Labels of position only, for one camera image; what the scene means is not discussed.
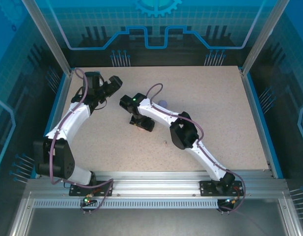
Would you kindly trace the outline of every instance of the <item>metal base plate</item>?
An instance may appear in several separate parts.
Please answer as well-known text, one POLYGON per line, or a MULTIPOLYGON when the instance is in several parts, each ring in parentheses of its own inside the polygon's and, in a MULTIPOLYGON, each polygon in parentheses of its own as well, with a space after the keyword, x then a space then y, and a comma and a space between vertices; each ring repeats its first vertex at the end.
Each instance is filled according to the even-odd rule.
MULTIPOLYGON (((104 183, 105 181, 97 181, 97 184, 101 184, 104 183)), ((70 190, 69 190, 69 196, 71 197, 85 197, 87 194, 91 193, 92 191, 96 190, 96 189, 100 189, 100 191, 97 191, 94 196, 95 197, 104 197, 105 193, 108 190, 109 187, 109 183, 105 184, 103 186, 101 186, 100 188, 80 188, 76 185, 72 185, 70 186, 70 190)), ((112 196, 112 189, 109 191, 108 193, 108 197, 112 196)))
POLYGON ((239 188, 240 196, 243 196, 244 194, 241 181, 234 181, 229 191, 224 195, 220 195, 220 193, 216 190, 215 185, 212 184, 211 181, 200 181, 199 186, 200 186, 200 195, 202 197, 218 197, 218 196, 236 197, 238 195, 238 192, 234 189, 234 187, 239 188))

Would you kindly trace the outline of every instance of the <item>enclosure floor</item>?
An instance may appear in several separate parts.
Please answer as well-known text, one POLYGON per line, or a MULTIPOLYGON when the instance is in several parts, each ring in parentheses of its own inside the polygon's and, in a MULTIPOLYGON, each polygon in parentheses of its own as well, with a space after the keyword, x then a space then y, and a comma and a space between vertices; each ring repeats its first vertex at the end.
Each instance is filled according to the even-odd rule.
MULTIPOLYGON (((146 94, 161 82, 164 89, 154 102, 165 100, 169 110, 189 113, 204 129, 204 145, 221 164, 234 170, 268 168, 238 67, 83 69, 100 71, 105 80, 116 75, 123 86, 107 99, 104 109, 93 112, 74 137, 71 149, 79 166, 93 171, 204 170, 172 143, 169 129, 156 123, 152 132, 140 131, 129 124, 131 114, 119 106, 123 95, 146 94)), ((64 112, 81 86, 74 74, 64 112)))

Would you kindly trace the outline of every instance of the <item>metal rod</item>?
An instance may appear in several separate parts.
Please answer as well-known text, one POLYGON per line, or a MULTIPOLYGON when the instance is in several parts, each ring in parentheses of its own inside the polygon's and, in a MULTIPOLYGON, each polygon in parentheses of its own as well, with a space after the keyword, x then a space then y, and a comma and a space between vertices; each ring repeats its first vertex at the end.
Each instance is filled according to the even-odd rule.
POLYGON ((303 209, 303 207, 301 207, 301 208, 295 208, 295 210, 302 210, 303 209))
POLYGON ((22 182, 22 183, 25 183, 25 184, 27 184, 27 182, 25 182, 25 181, 22 181, 22 180, 20 180, 20 179, 17 179, 17 177, 14 177, 14 181, 19 181, 19 182, 22 182))
POLYGON ((130 55, 127 55, 127 58, 128 58, 128 65, 129 65, 129 66, 131 66, 131 59, 130 59, 130 57, 131 57, 130 55))
POLYGON ((28 158, 29 160, 31 160, 31 161, 33 161, 34 162, 34 160, 32 159, 32 158, 30 158, 30 157, 28 157, 28 156, 26 156, 26 154, 22 154, 22 157, 26 157, 26 158, 28 158))
POLYGON ((211 66, 211 63, 212 63, 212 59, 215 57, 214 54, 211 55, 211 60, 210 60, 210 63, 209 63, 209 66, 211 66))
POLYGON ((33 21, 35 22, 36 26, 38 27, 44 40, 48 44, 59 66, 66 75, 69 75, 70 66, 36 2, 34 0, 22 0, 22 2, 25 5, 30 16, 32 17, 33 21))
POLYGON ((265 111, 267 111, 267 109, 270 109, 272 106, 274 106, 273 101, 274 101, 274 100, 272 100, 271 102, 269 102, 269 103, 266 105, 266 107, 262 109, 262 111, 265 112, 265 111))
POLYGON ((271 98, 269 93, 266 96, 267 96, 266 98, 264 98, 262 101, 260 101, 260 106, 263 106, 264 103, 266 103, 266 101, 271 98))
POLYGON ((267 93, 268 90, 269 90, 268 87, 266 87, 265 90, 261 93, 261 95, 259 95, 258 100, 260 100, 261 97, 262 97, 263 95, 265 95, 265 94, 267 93))
POLYGON ((219 50, 217 49, 217 50, 216 50, 216 54, 215 54, 215 56, 214 56, 214 62, 212 63, 212 65, 214 65, 214 63, 215 63, 215 60, 216 60, 216 58, 217 58, 218 52, 219 52, 219 50))
POLYGON ((269 107, 269 105, 271 105, 276 99, 277 99, 277 97, 274 97, 273 100, 266 105, 266 107, 263 109, 263 111, 266 110, 266 108, 269 107))
POLYGON ((260 104, 262 110, 268 105, 268 103, 270 103, 272 101, 272 99, 270 97, 268 97, 268 98, 269 99, 267 99, 267 101, 264 102, 264 104, 260 104))
POLYGON ((30 161, 27 161, 26 159, 24 159, 24 158, 21 158, 18 154, 16 154, 15 155, 15 158, 16 159, 21 159, 21 160, 23 160, 23 161, 26 161, 26 162, 28 162, 29 164, 31 164, 31 165, 34 165, 32 162, 30 162, 30 161))
POLYGON ((298 193, 298 194, 293 194, 293 195, 291 195, 291 197, 302 195, 302 194, 303 194, 303 192, 302 193, 298 193))
POLYGON ((113 65, 113 67, 115 67, 115 65, 114 65, 114 61, 113 61, 113 55, 111 55, 111 56, 110 56, 110 58, 111 58, 111 61, 112 61, 112 65, 113 65))
POLYGON ((301 187, 298 188, 298 189, 291 190, 291 191, 289 191, 289 192, 292 193, 292 192, 299 191, 299 190, 303 191, 303 186, 301 186, 301 187))
POLYGON ((127 51, 126 51, 126 50, 123 50, 123 53, 125 54, 126 66, 128 66, 128 63, 127 63, 127 56, 126 56, 127 51))
POLYGON ((19 162, 19 164, 20 164, 20 165, 27 166, 28 168, 33 169, 33 166, 29 166, 29 165, 25 164, 25 163, 24 163, 24 162, 22 162, 22 161, 20 161, 20 162, 19 162))
POLYGON ((114 53, 115 53, 115 51, 114 51, 114 50, 112 50, 112 53, 113 53, 113 58, 114 58, 115 66, 117 66, 117 65, 116 65, 116 59, 115 59, 115 54, 114 54, 114 53))
POLYGON ((18 173, 18 174, 21 173, 21 174, 29 176, 29 177, 31 176, 31 175, 29 175, 29 174, 27 174, 27 173, 25 173, 25 172, 23 172, 23 171, 21 171, 19 169, 16 170, 16 173, 18 173))
POLYGON ((208 58, 208 54, 206 54, 206 59, 205 59, 204 65, 206 65, 207 58, 208 58))
POLYGON ((267 113, 267 111, 269 111, 272 107, 274 107, 274 105, 273 104, 271 104, 271 106, 266 110, 266 111, 264 111, 264 114, 266 114, 267 113))
POLYGON ((61 81, 61 78, 55 73, 55 69, 49 66, 49 69, 52 71, 52 73, 57 77, 58 81, 61 81))
POLYGON ((296 199, 292 199, 293 201, 298 201, 298 200, 302 200, 303 198, 296 198, 296 199))
POLYGON ((218 60, 220 60, 220 55, 219 54, 217 55, 217 60, 216 60, 215 66, 218 65, 218 60))
POLYGON ((54 86, 50 82, 48 83, 48 85, 52 89, 52 91, 56 94, 56 89, 54 88, 54 86))
POLYGON ((263 49, 269 35, 274 30, 280 16, 283 14, 289 0, 278 0, 273 7, 269 17, 267 18, 264 27, 262 28, 256 42, 254 43, 248 57, 242 66, 242 74, 245 76, 256 61, 259 53, 263 49))
POLYGON ((26 168, 24 168, 22 166, 17 165, 15 162, 12 163, 12 166, 16 166, 16 167, 21 168, 21 169, 23 169, 25 171, 31 172, 30 170, 28 170, 28 169, 26 169, 26 168))
POLYGON ((222 60, 221 60, 220 65, 222 65, 224 58, 225 58, 225 55, 222 56, 222 60))
POLYGON ((121 66, 123 66, 123 65, 122 65, 121 50, 117 50, 117 52, 118 52, 118 55, 119 55, 119 58, 120 58, 120 61, 121 61, 121 66))
POLYGON ((209 64, 211 53, 212 53, 214 50, 210 49, 209 51, 210 51, 210 54, 209 54, 209 57, 208 57, 207 65, 209 64))
POLYGON ((118 60, 118 55, 115 56, 117 61, 117 66, 120 67, 120 61, 118 60))
POLYGON ((12 171, 9 172, 9 175, 10 175, 10 176, 11 176, 11 175, 15 175, 15 176, 18 176, 18 177, 20 177, 20 178, 28 179, 28 178, 26 178, 26 177, 23 177, 23 176, 20 176, 20 175, 18 175, 18 174, 15 174, 15 173, 13 173, 12 171))
POLYGON ((58 79, 57 79, 56 77, 54 77, 53 75, 51 75, 51 73, 50 73, 49 71, 48 71, 47 73, 48 73, 48 76, 51 77, 51 79, 52 79, 52 81, 54 82, 54 84, 56 85, 56 87, 58 87, 58 86, 59 86, 59 81, 58 81, 58 79))
POLYGON ((259 103, 262 103, 266 97, 268 98, 270 96, 270 91, 268 90, 262 97, 260 97, 258 100, 259 100, 259 103))
POLYGON ((259 103, 261 103, 261 102, 265 99, 265 97, 270 96, 269 92, 270 92, 270 91, 267 90, 261 97, 258 98, 259 103))
POLYGON ((218 61, 218 65, 220 65, 220 61, 221 61, 221 58, 222 58, 222 55, 223 55, 224 52, 225 52, 225 49, 222 49, 221 50, 221 55, 220 55, 220 58, 219 58, 219 61, 218 61))
POLYGON ((122 55, 122 59, 123 59, 123 66, 125 66, 124 55, 122 55))
POLYGON ((296 204, 294 204, 294 205, 303 205, 303 203, 296 203, 296 204))

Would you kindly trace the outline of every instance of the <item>gear logo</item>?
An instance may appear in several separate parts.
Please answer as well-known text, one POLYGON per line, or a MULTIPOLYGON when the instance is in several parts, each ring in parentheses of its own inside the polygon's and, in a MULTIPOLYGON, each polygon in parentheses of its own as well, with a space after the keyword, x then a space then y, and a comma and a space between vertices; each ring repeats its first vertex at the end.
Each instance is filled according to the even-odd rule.
POLYGON ((24 13, 21 0, 0 0, 0 9, 13 24, 21 20, 24 13))
POLYGON ((177 4, 181 4, 181 0, 134 0, 136 10, 141 10, 141 13, 158 17, 159 15, 171 14, 171 10, 177 9, 177 4))

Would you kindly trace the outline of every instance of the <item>glass enclosure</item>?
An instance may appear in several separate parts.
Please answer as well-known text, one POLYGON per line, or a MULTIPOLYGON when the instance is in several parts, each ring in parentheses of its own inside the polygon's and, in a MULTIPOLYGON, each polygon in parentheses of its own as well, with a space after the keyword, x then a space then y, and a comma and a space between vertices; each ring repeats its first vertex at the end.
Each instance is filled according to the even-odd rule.
POLYGON ((283 175, 291 190, 298 189, 303 186, 303 1, 289 1, 250 74, 283 175))
POLYGON ((8 235, 62 71, 21 1, 0 1, 0 235, 8 235))
POLYGON ((75 67, 243 65, 275 2, 38 0, 37 4, 75 67))
MULTIPOLYGON (((277 0, 35 2, 72 68, 241 67, 277 0)), ((290 0, 250 76, 283 176, 297 189, 303 185, 303 1, 290 0)), ((0 0, 0 235, 9 234, 26 180, 35 178, 32 143, 44 135, 64 80, 23 3, 0 0)), ((278 202, 248 202, 248 209, 254 204, 269 206, 267 218, 276 215, 273 225, 282 234, 278 202)), ((43 211, 50 220, 49 210, 36 214, 43 211)))

